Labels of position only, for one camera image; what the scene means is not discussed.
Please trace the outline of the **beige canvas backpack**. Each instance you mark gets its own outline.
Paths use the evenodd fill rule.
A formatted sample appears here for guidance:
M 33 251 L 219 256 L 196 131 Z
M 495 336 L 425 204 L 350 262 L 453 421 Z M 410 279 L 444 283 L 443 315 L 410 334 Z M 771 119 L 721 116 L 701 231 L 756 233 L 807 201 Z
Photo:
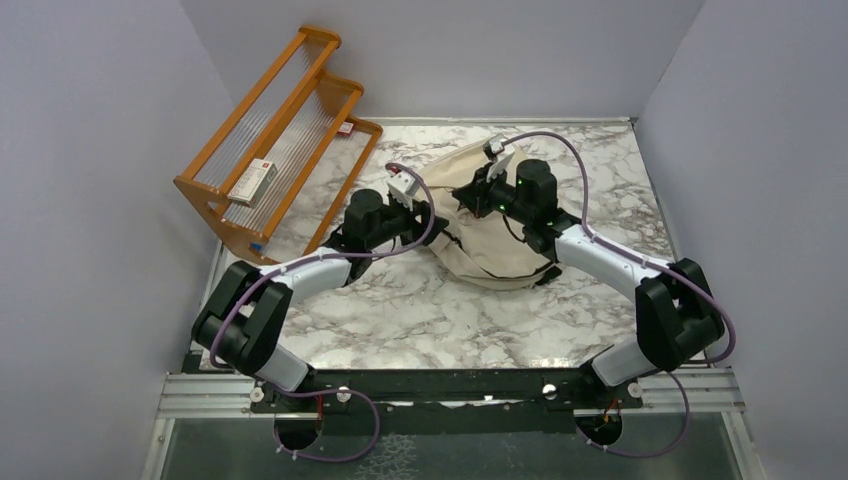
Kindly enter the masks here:
M 563 274 L 564 268 L 534 253 L 516 236 L 521 225 L 492 213 L 475 218 L 460 208 L 452 191 L 469 183 L 474 172 L 489 163 L 483 140 L 458 148 L 421 168 L 436 215 L 448 221 L 428 245 L 455 277 L 478 286 L 517 290 L 542 286 Z

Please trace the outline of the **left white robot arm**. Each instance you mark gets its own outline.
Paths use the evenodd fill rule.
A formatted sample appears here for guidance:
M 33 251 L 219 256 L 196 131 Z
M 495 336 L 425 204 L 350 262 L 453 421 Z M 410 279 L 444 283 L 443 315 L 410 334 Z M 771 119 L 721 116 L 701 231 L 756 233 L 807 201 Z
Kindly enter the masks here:
M 231 264 L 201 308 L 192 339 L 217 367 L 276 386 L 285 407 L 302 410 L 313 401 L 315 386 L 307 377 L 311 366 L 280 343 L 289 308 L 361 278 L 383 258 L 378 248 L 384 243 L 398 240 L 396 252 L 403 254 L 431 242 L 442 225 L 430 193 L 404 200 L 357 190 L 341 225 L 314 252 L 262 268 Z

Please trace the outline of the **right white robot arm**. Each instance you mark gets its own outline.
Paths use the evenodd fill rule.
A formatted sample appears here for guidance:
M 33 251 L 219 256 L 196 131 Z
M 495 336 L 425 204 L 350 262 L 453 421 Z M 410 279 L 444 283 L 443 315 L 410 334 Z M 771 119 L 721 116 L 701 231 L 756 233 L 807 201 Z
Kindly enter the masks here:
M 673 371 L 724 336 L 725 324 L 696 262 L 664 264 L 589 233 L 581 219 L 559 206 L 557 181 L 545 162 L 520 162 L 513 182 L 506 173 L 490 176 L 483 166 L 452 195 L 478 218 L 498 213 L 518 222 L 531 250 L 591 275 L 633 302 L 635 335 L 581 367 L 576 384 L 585 404 L 600 407 L 618 385 L 655 370 Z

